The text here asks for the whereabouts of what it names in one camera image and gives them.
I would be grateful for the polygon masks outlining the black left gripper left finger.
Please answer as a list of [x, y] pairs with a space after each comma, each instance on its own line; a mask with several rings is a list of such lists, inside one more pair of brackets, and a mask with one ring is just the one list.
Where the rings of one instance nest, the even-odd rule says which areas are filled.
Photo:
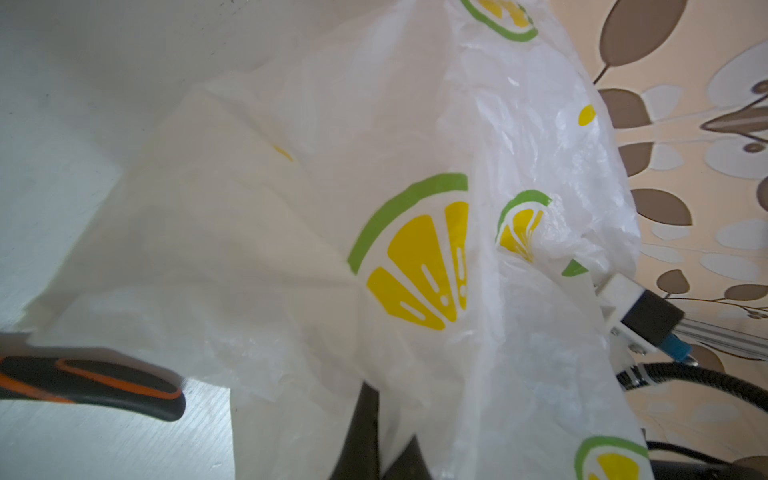
[[354, 413], [330, 480], [378, 480], [379, 392], [363, 383]]

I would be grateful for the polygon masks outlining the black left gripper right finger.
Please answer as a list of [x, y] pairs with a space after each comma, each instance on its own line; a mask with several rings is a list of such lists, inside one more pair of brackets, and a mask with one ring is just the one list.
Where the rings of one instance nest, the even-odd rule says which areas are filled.
[[413, 436], [399, 455], [388, 467], [382, 480], [431, 480], [429, 469], [421, 453], [416, 436]]

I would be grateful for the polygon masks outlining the white lemon-print plastic bag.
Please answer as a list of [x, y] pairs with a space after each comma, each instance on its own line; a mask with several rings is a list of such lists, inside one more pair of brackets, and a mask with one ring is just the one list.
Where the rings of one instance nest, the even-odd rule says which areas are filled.
[[595, 287], [640, 232], [544, 1], [393, 1], [193, 88], [26, 307], [231, 392], [238, 478], [326, 479], [363, 385], [435, 479], [648, 479]]

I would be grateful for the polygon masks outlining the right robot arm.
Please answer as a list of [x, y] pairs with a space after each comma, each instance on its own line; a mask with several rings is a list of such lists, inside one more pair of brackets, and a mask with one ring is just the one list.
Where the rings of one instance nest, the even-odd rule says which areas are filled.
[[675, 380], [627, 393], [648, 441], [767, 473], [767, 413], [722, 391]]

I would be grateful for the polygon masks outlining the orange grey pliers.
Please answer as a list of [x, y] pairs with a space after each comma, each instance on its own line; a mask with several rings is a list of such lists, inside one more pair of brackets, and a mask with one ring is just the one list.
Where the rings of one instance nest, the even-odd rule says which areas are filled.
[[109, 362], [3, 356], [1, 398], [115, 408], [175, 422], [186, 400], [176, 385], [147, 372]]

